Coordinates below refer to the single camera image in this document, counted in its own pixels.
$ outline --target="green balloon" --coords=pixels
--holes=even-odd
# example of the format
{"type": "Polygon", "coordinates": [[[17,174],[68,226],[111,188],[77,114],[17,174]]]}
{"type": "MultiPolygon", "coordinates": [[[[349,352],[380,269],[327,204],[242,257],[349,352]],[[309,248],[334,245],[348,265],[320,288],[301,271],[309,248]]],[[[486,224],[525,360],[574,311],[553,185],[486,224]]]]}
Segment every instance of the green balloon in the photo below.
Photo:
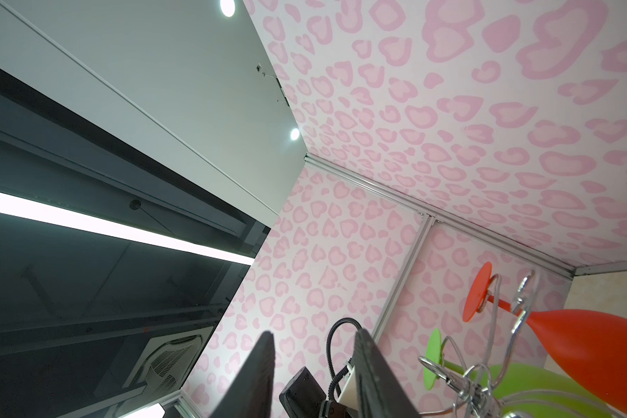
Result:
{"type": "MultiPolygon", "coordinates": [[[[502,369],[501,364],[496,364],[490,367],[490,371],[493,376],[497,376],[502,369]]],[[[484,379],[484,384],[487,384],[487,377],[484,379]]],[[[523,390],[531,389],[550,389],[561,390],[562,392],[572,393],[574,395],[580,395],[606,405],[598,397],[588,392],[583,386],[579,385],[575,380],[562,376],[561,374],[541,369],[540,367],[530,366],[524,363],[511,363],[509,369],[506,371],[502,384],[493,391],[493,395],[497,399],[501,399],[512,393],[521,392],[523,390]]],[[[561,395],[529,395],[532,399],[540,399],[543,401],[551,401],[558,403],[564,407],[574,409],[580,412],[588,418],[611,418],[611,414],[600,411],[599,409],[591,406],[583,401],[577,399],[563,397],[561,395]]],[[[561,409],[549,407],[546,405],[538,405],[535,403],[521,403],[519,405],[510,405],[502,410],[502,413],[509,413],[511,411],[525,411],[534,416],[534,418],[572,418],[568,412],[561,409]]]]}

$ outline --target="white ceiling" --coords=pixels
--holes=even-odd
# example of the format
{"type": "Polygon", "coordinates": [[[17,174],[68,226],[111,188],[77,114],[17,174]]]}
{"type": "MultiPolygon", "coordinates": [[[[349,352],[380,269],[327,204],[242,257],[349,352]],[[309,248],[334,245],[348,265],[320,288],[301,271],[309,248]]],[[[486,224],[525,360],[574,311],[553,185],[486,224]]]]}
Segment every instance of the white ceiling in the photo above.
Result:
{"type": "Polygon", "coordinates": [[[0,0],[0,68],[272,225],[306,147],[236,4],[0,0]]]}

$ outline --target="ceiling panel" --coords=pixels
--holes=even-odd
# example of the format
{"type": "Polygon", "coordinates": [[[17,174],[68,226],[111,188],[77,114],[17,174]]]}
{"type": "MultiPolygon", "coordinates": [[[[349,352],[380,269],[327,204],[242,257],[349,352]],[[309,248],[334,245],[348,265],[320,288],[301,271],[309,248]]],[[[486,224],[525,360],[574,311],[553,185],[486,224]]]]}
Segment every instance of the ceiling panel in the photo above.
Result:
{"type": "Polygon", "coordinates": [[[245,4],[310,153],[572,265],[627,260],[627,1],[245,4]]]}

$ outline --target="metal trim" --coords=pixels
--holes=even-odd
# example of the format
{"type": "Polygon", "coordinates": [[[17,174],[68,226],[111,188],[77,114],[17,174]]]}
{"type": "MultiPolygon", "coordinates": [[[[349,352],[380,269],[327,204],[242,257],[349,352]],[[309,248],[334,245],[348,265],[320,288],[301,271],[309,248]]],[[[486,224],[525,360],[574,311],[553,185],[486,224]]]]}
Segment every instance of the metal trim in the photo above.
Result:
{"type": "Polygon", "coordinates": [[[617,272],[627,272],[627,261],[579,267],[574,272],[574,276],[588,276],[590,274],[617,273],[617,272]]]}
{"type": "Polygon", "coordinates": [[[343,167],[340,167],[334,163],[330,163],[329,161],[322,159],[318,156],[314,156],[308,153],[304,157],[304,161],[314,167],[325,170],[330,174],[350,181],[353,184],[365,188],[366,190],[369,190],[394,203],[397,203],[419,213],[434,216],[436,217],[437,221],[445,223],[460,232],[478,238],[494,247],[500,248],[509,254],[518,256],[530,263],[534,263],[563,277],[569,279],[574,277],[575,268],[573,266],[561,260],[558,260],[551,255],[544,254],[534,248],[525,246],[524,244],[514,241],[513,239],[506,238],[499,233],[487,230],[457,215],[453,215],[452,213],[443,211],[442,209],[434,207],[433,205],[429,205],[425,202],[419,201],[414,197],[405,195],[401,192],[398,192],[397,190],[394,190],[393,188],[389,188],[385,185],[377,183],[376,181],[370,180],[356,172],[344,169],[343,167]]]}
{"type": "Polygon", "coordinates": [[[209,311],[209,313],[217,314],[218,310],[227,309],[228,304],[210,304],[210,305],[200,305],[200,306],[191,306],[189,308],[171,308],[171,309],[161,309],[161,310],[153,310],[149,312],[137,312],[137,313],[115,313],[113,315],[102,315],[102,316],[90,316],[87,318],[78,318],[78,319],[65,319],[65,320],[45,320],[41,322],[23,322],[21,324],[6,326],[4,328],[0,328],[0,334],[6,332],[16,332],[23,330],[37,330],[40,328],[54,328],[57,326],[67,326],[67,325],[79,325],[79,324],[94,324],[96,322],[108,322],[108,321],[119,321],[119,320],[129,320],[129,319],[138,319],[138,318],[151,318],[156,316],[168,316],[168,315],[178,315],[178,314],[188,314],[191,312],[200,312],[200,311],[209,311]]]}
{"type": "Polygon", "coordinates": [[[98,341],[113,339],[120,336],[142,334],[144,332],[167,330],[170,328],[179,328],[188,325],[198,324],[210,324],[212,322],[220,321],[222,316],[215,316],[213,318],[203,318],[190,321],[170,322],[168,324],[157,324],[141,326],[139,328],[129,328],[124,330],[96,332],[95,334],[84,334],[77,336],[68,336],[60,339],[41,340],[33,342],[22,342],[20,344],[0,346],[0,356],[25,353],[27,351],[41,350],[43,348],[60,347],[63,345],[78,344],[80,342],[98,341]]]}
{"type": "Polygon", "coordinates": [[[75,409],[74,411],[61,415],[58,418],[84,418],[86,415],[101,411],[106,407],[110,407],[119,402],[134,398],[135,396],[142,395],[144,389],[146,389],[146,382],[141,383],[136,387],[121,389],[117,395],[101,399],[100,401],[92,403],[91,405],[86,405],[83,408],[75,409]]]}
{"type": "Polygon", "coordinates": [[[192,418],[204,418],[204,414],[200,412],[199,409],[195,406],[192,399],[188,396],[188,393],[185,393],[183,390],[179,390],[179,406],[181,406],[186,413],[188,413],[192,418]]]}
{"type": "Polygon", "coordinates": [[[128,418],[130,416],[130,414],[132,414],[132,413],[134,413],[136,411],[139,411],[141,409],[148,408],[151,405],[156,405],[157,403],[159,403],[163,407],[168,406],[171,403],[174,403],[174,404],[180,403],[181,393],[182,393],[182,390],[181,389],[177,389],[174,392],[169,393],[169,394],[165,395],[162,398],[158,398],[158,399],[156,399],[153,402],[147,403],[146,405],[135,409],[134,411],[126,412],[125,414],[121,415],[118,418],[128,418]]]}
{"type": "Polygon", "coordinates": [[[388,321],[390,320],[390,316],[393,313],[394,306],[397,304],[397,299],[399,299],[400,294],[402,294],[402,289],[407,283],[407,279],[409,278],[409,274],[411,273],[411,269],[413,268],[413,263],[416,262],[416,259],[420,254],[420,248],[423,247],[423,243],[425,243],[427,234],[430,231],[430,228],[432,228],[432,225],[434,225],[434,223],[434,216],[423,215],[423,220],[420,223],[417,239],[409,249],[407,257],[404,259],[400,275],[397,280],[395,280],[393,288],[390,290],[390,294],[386,299],[386,303],[383,305],[383,309],[381,310],[381,313],[376,320],[376,326],[374,327],[374,330],[372,330],[372,338],[376,342],[378,342],[381,334],[383,334],[383,330],[385,330],[385,327],[388,325],[388,321]]]}
{"type": "MultiPolygon", "coordinates": [[[[54,163],[57,163],[63,167],[66,167],[68,169],[74,170],[76,172],[80,172],[84,175],[87,175],[88,177],[91,177],[93,179],[97,179],[100,180],[104,183],[107,183],[111,186],[114,186],[116,188],[120,188],[123,191],[126,191],[128,193],[133,194],[135,197],[138,197],[140,199],[143,199],[145,201],[149,201],[155,205],[160,205],[163,207],[166,207],[167,209],[174,211],[176,213],[180,213],[182,215],[184,215],[185,217],[189,217],[195,221],[198,222],[202,222],[205,225],[209,225],[211,227],[217,228],[219,230],[222,230],[224,232],[227,232],[229,234],[231,234],[234,237],[239,237],[239,234],[241,234],[241,232],[237,232],[235,230],[232,230],[229,227],[226,227],[224,225],[221,225],[218,222],[221,222],[221,220],[218,220],[218,222],[212,221],[211,219],[207,219],[205,217],[203,217],[202,215],[199,215],[197,213],[191,212],[187,209],[185,209],[184,207],[179,207],[176,206],[175,204],[166,202],[164,200],[162,200],[160,197],[157,196],[153,196],[150,195],[148,192],[143,191],[141,188],[137,188],[137,185],[135,186],[131,186],[128,185],[127,183],[122,182],[121,180],[117,180],[115,178],[114,175],[109,175],[109,174],[103,174],[102,172],[98,172],[95,171],[92,168],[88,168],[80,163],[75,163],[74,161],[71,161],[63,156],[59,156],[56,155],[48,150],[45,150],[43,148],[40,148],[38,146],[32,145],[29,142],[26,142],[25,140],[22,140],[20,138],[14,137],[13,135],[10,135],[6,132],[3,132],[0,130],[0,141],[3,141],[9,145],[12,146],[16,146],[17,148],[20,148],[22,150],[28,151],[31,154],[37,155],[39,157],[45,158],[49,161],[52,161],[54,163]]],[[[155,177],[153,175],[151,175],[150,173],[147,173],[149,176],[149,179],[157,179],[160,180],[158,177],[155,177]]]]}

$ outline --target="wall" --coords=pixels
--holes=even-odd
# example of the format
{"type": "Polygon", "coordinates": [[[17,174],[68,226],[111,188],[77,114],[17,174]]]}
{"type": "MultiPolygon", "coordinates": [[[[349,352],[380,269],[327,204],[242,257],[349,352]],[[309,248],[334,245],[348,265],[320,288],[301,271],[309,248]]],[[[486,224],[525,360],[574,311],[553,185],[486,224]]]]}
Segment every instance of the wall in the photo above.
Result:
{"type": "Polygon", "coordinates": [[[236,3],[0,0],[0,68],[273,225],[306,149],[236,3]]]}
{"type": "Polygon", "coordinates": [[[310,153],[571,265],[627,260],[627,1],[245,3],[310,153]]]}
{"type": "Polygon", "coordinates": [[[564,307],[627,318],[627,272],[575,277],[564,307]]]}
{"type": "MultiPolygon", "coordinates": [[[[423,386],[423,366],[418,362],[418,355],[425,353],[434,328],[441,330],[442,338],[450,335],[455,339],[468,366],[483,357],[491,306],[488,304],[468,323],[462,322],[461,317],[469,286],[481,265],[488,261],[493,263],[493,273],[502,276],[500,293],[509,301],[519,281],[534,268],[476,238],[437,223],[430,230],[404,285],[379,348],[419,411],[443,409],[450,406],[453,399],[452,390],[440,380],[431,391],[423,386]]],[[[562,308],[569,286],[569,280],[543,272],[541,292],[534,309],[562,308]]],[[[490,364],[502,361],[514,318],[500,309],[490,364]]],[[[446,347],[445,355],[449,361],[457,363],[452,347],[446,347]]],[[[512,360],[543,367],[545,358],[546,352],[533,331],[524,327],[512,360]]]]}
{"type": "MultiPolygon", "coordinates": [[[[210,413],[259,334],[271,330],[273,416],[285,416],[278,394],[304,365],[327,392],[330,326],[350,316],[373,329],[419,222],[416,213],[306,166],[183,390],[210,413]]],[[[350,328],[332,341],[335,370],[353,353],[350,328]]]]}

